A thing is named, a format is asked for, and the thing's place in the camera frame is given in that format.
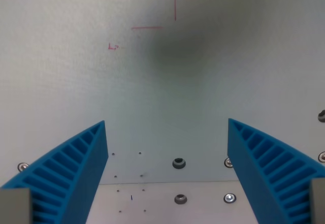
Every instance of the countersunk screw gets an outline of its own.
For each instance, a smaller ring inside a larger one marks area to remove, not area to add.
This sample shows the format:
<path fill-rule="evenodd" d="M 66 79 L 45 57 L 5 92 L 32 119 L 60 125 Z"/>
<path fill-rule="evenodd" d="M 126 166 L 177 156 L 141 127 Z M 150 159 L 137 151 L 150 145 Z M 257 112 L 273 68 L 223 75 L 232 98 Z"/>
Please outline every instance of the countersunk screw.
<path fill-rule="evenodd" d="M 22 171 L 26 170 L 27 167 L 28 167 L 27 163 L 19 163 L 17 168 L 20 172 L 22 172 Z"/>
<path fill-rule="evenodd" d="M 234 194 L 226 194 L 223 197 L 223 201 L 225 201 L 227 204 L 232 204 L 233 202 L 236 201 L 236 195 L 234 195 Z"/>
<path fill-rule="evenodd" d="M 229 157 L 227 159 L 224 160 L 224 165 L 225 167 L 227 168 L 233 168 L 233 164 L 232 162 L 230 161 Z"/>

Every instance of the white panel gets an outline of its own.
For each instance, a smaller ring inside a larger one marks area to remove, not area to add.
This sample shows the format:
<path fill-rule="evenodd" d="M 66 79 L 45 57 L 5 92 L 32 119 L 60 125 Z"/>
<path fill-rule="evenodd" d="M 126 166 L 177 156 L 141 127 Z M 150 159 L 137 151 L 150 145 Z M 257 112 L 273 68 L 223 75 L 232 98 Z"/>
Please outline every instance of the white panel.
<path fill-rule="evenodd" d="M 176 2 L 0 0 L 0 185 L 100 120 L 101 183 L 235 180 L 229 117 L 317 159 L 325 0 Z"/>
<path fill-rule="evenodd" d="M 223 201 L 228 193 L 236 195 L 236 202 Z M 178 194 L 187 196 L 186 204 L 174 202 Z M 257 221 L 240 183 L 230 181 L 100 185 L 87 224 L 107 223 L 257 224 Z"/>

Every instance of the bolt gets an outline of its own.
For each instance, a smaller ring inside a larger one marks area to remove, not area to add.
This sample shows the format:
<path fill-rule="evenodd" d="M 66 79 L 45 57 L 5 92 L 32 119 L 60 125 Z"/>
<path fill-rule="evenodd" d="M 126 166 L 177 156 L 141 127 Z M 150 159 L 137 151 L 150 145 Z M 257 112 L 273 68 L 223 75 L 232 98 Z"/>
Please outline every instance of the bolt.
<path fill-rule="evenodd" d="M 22 171 L 25 171 L 27 169 L 27 167 L 28 167 L 27 163 L 19 163 L 17 168 L 20 172 L 22 172 Z"/>
<path fill-rule="evenodd" d="M 223 197 L 223 200 L 227 203 L 227 204 L 232 204 L 233 202 L 236 201 L 236 195 L 234 194 L 226 194 Z"/>
<path fill-rule="evenodd" d="M 233 168 L 233 164 L 232 162 L 230 161 L 229 157 L 227 159 L 224 160 L 224 165 L 225 167 L 227 168 Z"/>
<path fill-rule="evenodd" d="M 318 160 L 322 163 L 325 163 L 325 151 L 319 154 Z"/>

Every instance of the small hole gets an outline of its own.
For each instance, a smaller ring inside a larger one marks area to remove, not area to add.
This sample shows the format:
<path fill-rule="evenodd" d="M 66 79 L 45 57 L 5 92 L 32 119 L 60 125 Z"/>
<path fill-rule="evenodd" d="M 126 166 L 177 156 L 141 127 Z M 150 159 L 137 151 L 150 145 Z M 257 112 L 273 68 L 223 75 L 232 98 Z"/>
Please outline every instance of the small hole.
<path fill-rule="evenodd" d="M 176 162 L 176 163 L 181 163 L 182 161 L 183 161 L 183 158 L 176 158 L 176 159 L 175 159 L 175 162 Z"/>

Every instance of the hex nut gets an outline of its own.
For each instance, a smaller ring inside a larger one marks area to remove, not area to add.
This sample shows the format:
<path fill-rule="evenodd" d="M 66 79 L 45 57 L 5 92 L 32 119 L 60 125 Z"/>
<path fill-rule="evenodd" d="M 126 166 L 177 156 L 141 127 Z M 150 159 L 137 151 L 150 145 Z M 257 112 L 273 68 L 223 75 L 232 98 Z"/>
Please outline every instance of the hex nut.
<path fill-rule="evenodd" d="M 175 169 L 183 169 L 186 166 L 186 161 L 183 158 L 176 158 L 173 160 L 173 167 Z"/>
<path fill-rule="evenodd" d="M 185 195 L 176 195 L 174 201 L 178 205 L 183 205 L 187 202 L 187 197 Z"/>

